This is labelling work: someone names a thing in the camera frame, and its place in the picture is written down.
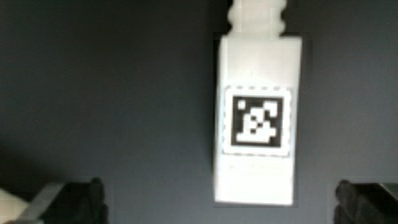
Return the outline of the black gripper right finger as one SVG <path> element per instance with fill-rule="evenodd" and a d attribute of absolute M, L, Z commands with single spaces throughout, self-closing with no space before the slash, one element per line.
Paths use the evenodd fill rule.
<path fill-rule="evenodd" d="M 398 224 L 398 183 L 339 182 L 334 224 Z"/>

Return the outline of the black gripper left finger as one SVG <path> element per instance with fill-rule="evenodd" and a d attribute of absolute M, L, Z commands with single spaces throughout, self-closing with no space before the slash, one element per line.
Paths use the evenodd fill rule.
<path fill-rule="evenodd" d="M 16 224 L 108 224 L 101 179 L 50 183 L 16 218 Z"/>

